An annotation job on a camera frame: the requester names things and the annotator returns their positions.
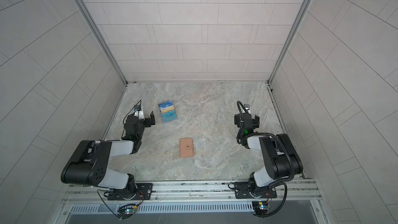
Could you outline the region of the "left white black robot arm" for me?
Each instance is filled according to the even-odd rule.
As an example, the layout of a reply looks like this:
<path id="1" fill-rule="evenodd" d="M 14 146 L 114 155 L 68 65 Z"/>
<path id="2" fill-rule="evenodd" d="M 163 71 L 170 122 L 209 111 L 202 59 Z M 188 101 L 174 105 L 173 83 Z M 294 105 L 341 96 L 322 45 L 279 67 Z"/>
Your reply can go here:
<path id="1" fill-rule="evenodd" d="M 122 139 L 81 141 L 61 173 L 61 182 L 135 191 L 134 176 L 110 169 L 108 162 L 111 157 L 137 153 L 142 144 L 144 130 L 153 125 L 154 113 L 143 119 L 131 114 L 124 123 L 126 135 Z"/>

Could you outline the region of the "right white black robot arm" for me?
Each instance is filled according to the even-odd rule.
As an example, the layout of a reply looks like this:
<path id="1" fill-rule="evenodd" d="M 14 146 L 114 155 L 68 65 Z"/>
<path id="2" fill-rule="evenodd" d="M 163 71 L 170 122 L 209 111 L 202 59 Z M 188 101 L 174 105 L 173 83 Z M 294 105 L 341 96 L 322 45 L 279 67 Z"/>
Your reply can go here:
<path id="1" fill-rule="evenodd" d="M 257 195 L 261 189 L 279 186 L 303 172 L 303 164 L 289 136 L 256 132 L 259 120 L 259 116 L 252 118 L 249 113 L 234 116 L 234 123 L 239 128 L 237 143 L 247 149 L 259 150 L 263 156 L 264 167 L 251 173 L 248 180 L 249 190 Z"/>

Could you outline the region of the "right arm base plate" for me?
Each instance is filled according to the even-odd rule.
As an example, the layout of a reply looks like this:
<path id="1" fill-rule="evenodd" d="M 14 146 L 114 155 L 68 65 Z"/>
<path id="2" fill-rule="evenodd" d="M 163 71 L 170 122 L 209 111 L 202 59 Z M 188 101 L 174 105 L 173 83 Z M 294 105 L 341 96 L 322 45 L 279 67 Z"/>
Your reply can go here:
<path id="1" fill-rule="evenodd" d="M 276 190 L 269 186 L 258 187 L 249 181 L 237 181 L 233 183 L 236 199 L 274 199 L 277 198 Z"/>

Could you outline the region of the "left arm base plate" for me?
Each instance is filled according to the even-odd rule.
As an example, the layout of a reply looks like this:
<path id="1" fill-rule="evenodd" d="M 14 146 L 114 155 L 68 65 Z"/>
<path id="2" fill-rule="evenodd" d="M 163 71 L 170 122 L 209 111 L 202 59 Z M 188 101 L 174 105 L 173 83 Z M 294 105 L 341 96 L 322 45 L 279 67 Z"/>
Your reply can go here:
<path id="1" fill-rule="evenodd" d="M 110 201 L 150 200 L 152 188 L 152 183 L 137 183 L 127 185 L 125 189 L 111 189 L 104 193 L 104 197 Z"/>

